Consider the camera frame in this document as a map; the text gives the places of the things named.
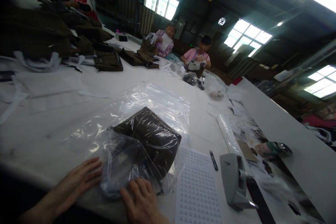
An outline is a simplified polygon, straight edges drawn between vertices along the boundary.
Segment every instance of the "black object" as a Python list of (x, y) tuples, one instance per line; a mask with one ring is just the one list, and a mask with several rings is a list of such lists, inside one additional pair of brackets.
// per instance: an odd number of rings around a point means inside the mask
[(214, 154), (212, 153), (211, 150), (210, 150), (210, 156), (211, 156), (211, 159), (212, 159), (212, 162), (213, 162), (213, 166), (215, 167), (215, 171), (218, 171), (218, 166), (216, 164), (216, 160), (215, 160)]
[(62, 64), (63, 65), (65, 65), (65, 67), (70, 67), (70, 68), (74, 68), (77, 72), (80, 72), (80, 73), (82, 73), (82, 71), (81, 70), (79, 70), (76, 66), (73, 66), (73, 65), (69, 65), (69, 64), (67, 64), (67, 63), (64, 63), (64, 62), (62, 62)]
[(0, 71), (0, 82), (12, 81), (13, 71)]
[(257, 182), (253, 178), (248, 178), (246, 179), (246, 186), (253, 202), (258, 206), (257, 212), (261, 222), (263, 224), (276, 224)]
[(174, 162), (181, 135), (147, 107), (115, 126), (113, 130), (143, 144), (151, 160), (143, 165), (148, 166), (157, 182), (160, 182)]
[(199, 87), (201, 90), (204, 90), (203, 84), (204, 84), (204, 82), (202, 82), (200, 80), (197, 80), (197, 82), (196, 82), (196, 86)]
[(194, 72), (189, 72), (185, 76), (183, 76), (182, 80), (184, 80), (191, 86), (195, 86), (197, 82), (197, 75)]

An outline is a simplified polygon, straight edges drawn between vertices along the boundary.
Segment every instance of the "floral shirt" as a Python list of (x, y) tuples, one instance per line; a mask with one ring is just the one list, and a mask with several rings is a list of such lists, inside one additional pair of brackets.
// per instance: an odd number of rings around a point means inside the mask
[[(155, 35), (156, 35), (156, 39), (161, 38), (163, 35), (165, 34), (165, 31), (163, 30), (158, 30)], [(161, 49), (159, 48), (159, 56), (162, 58), (166, 58), (168, 56), (168, 54), (170, 54), (170, 52), (172, 51), (174, 47), (174, 42), (173, 40), (171, 40), (171, 43), (169, 44), (169, 46), (167, 47), (167, 49), (165, 51), (161, 51)]]

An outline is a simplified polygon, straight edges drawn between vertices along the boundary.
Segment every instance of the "red object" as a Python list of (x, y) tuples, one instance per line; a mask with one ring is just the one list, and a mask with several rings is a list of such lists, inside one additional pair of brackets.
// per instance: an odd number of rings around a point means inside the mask
[[(80, 3), (82, 3), (82, 4), (87, 4), (87, 1), (88, 0), (74, 0), (75, 2), (80, 2)], [(85, 12), (84, 13), (84, 15), (85, 16), (87, 16), (87, 17), (93, 17), (93, 18), (95, 18), (97, 21), (99, 21), (99, 18), (98, 18), (98, 15), (97, 15), (97, 13), (94, 11), (94, 10), (91, 10), (91, 12)]]
[(235, 80), (232, 82), (232, 84), (233, 84), (233, 85), (237, 85), (239, 82), (242, 81), (242, 79), (243, 79), (243, 77), (238, 77), (237, 79), (235, 79)]

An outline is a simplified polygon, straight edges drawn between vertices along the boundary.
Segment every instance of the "small bag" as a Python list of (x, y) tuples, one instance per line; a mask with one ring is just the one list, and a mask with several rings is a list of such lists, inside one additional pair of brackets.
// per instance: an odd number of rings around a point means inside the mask
[(150, 52), (143, 51), (142, 49), (138, 50), (137, 53), (132, 51), (125, 50), (124, 48), (121, 50), (120, 56), (130, 65), (138, 66), (142, 65), (151, 68), (159, 68), (159, 65), (153, 64), (154, 54)]
[(149, 40), (146, 40), (146, 39), (143, 38), (140, 49), (142, 49), (144, 51), (154, 53), (156, 47), (155, 47), (155, 45), (151, 44), (151, 42)]
[(97, 58), (94, 58), (95, 68), (98, 71), (122, 72), (123, 64), (117, 52), (96, 51)]
[(224, 88), (215, 77), (207, 75), (204, 80), (204, 88), (212, 100), (222, 100), (224, 98)]
[(114, 127), (114, 131), (143, 144), (152, 161), (146, 165), (160, 182), (174, 162), (182, 137), (147, 107)]

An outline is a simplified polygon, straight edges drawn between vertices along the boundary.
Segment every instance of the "pink shirt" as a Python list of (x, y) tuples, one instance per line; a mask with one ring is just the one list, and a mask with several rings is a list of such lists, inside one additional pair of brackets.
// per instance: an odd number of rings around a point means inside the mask
[[(189, 51), (187, 51), (185, 54), (184, 54), (184, 58), (186, 60), (193, 60), (195, 58), (195, 54), (197, 53), (197, 49), (193, 48), (193, 49), (190, 49)], [(210, 61), (210, 57), (209, 57), (209, 54), (207, 53), (204, 53), (203, 55), (203, 58), (206, 60), (206, 61)]]

